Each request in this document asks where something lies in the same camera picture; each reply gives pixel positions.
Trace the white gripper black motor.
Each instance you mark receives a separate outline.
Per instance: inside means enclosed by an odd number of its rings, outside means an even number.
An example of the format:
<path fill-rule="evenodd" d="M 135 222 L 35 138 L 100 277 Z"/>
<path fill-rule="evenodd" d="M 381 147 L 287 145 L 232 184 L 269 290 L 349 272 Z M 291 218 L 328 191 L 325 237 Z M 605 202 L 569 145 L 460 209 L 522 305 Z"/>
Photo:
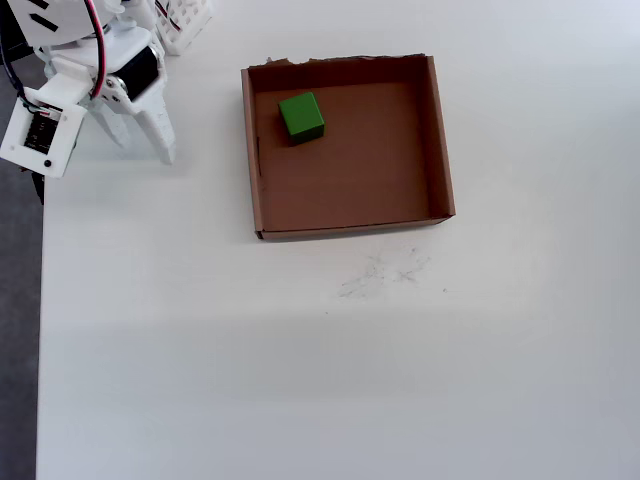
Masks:
<path fill-rule="evenodd" d="M 121 115 L 130 116 L 159 160 L 174 163 L 176 137 L 163 96 L 166 76 L 160 75 L 162 55 L 150 31 L 111 29 L 102 43 L 91 36 L 54 46 L 48 64 L 52 72 L 34 92 L 36 104 L 88 104 L 94 120 L 122 149 L 131 146 L 131 136 Z"/>

